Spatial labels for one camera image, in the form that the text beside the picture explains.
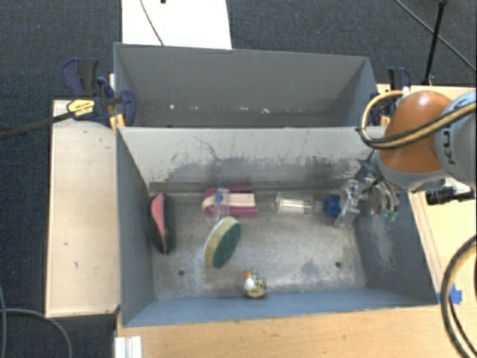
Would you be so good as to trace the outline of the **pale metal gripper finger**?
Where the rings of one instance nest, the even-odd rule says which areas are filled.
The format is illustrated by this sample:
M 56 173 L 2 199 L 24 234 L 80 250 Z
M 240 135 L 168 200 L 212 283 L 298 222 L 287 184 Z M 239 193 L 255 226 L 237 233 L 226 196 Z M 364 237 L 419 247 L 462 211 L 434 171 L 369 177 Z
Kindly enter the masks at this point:
M 342 202 L 358 204 L 366 191 L 366 185 L 363 180 L 349 179 L 341 187 L 340 199 Z
M 334 222 L 336 227 L 345 227 L 352 224 L 356 217 L 360 214 L 358 202 L 355 200 L 340 200 L 339 209 L 340 213 Z

